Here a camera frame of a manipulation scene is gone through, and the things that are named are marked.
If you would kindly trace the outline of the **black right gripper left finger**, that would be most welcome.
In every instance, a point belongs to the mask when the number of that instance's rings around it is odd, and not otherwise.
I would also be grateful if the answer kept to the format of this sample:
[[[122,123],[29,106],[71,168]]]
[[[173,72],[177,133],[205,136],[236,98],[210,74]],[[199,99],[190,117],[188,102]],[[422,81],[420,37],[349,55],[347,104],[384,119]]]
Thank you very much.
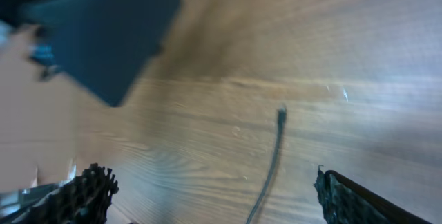
[[[20,216],[22,224],[105,224],[119,191],[110,168],[91,164],[80,176],[49,193]]]

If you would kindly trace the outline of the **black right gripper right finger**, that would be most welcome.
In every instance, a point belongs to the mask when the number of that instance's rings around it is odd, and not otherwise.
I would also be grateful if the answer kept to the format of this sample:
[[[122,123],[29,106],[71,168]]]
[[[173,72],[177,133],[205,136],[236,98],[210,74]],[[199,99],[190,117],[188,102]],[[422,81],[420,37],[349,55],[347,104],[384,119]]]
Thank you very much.
[[[429,224],[334,170],[322,171],[314,188],[328,224]]]

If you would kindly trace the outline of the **dark blue smartphone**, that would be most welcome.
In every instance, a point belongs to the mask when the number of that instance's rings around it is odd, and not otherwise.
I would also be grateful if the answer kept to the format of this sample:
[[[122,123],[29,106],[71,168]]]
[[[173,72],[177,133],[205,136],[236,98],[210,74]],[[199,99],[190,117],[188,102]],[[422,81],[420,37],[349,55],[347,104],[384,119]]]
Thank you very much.
[[[180,0],[36,0],[22,14],[45,29],[54,65],[119,107],[179,8]]]

